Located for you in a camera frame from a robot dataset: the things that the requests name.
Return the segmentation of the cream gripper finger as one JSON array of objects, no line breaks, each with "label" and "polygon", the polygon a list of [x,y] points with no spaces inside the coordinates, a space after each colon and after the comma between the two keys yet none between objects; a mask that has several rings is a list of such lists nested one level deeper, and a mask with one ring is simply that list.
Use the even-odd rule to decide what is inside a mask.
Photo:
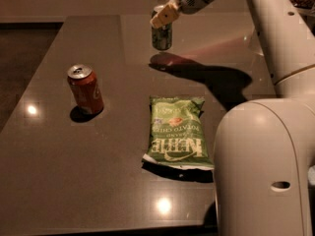
[{"label": "cream gripper finger", "polygon": [[150,24],[154,29],[160,29],[176,21],[179,17],[180,7],[175,3],[166,3],[154,7]]}]

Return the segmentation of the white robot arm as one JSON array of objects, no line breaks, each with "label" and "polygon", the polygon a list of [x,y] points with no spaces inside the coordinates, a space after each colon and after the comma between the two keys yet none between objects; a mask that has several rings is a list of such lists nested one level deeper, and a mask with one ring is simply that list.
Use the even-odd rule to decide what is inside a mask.
[{"label": "white robot arm", "polygon": [[[214,0],[169,0],[158,28]],[[276,91],[229,110],[214,142],[219,236],[313,236],[315,37],[289,0],[246,0]]]}]

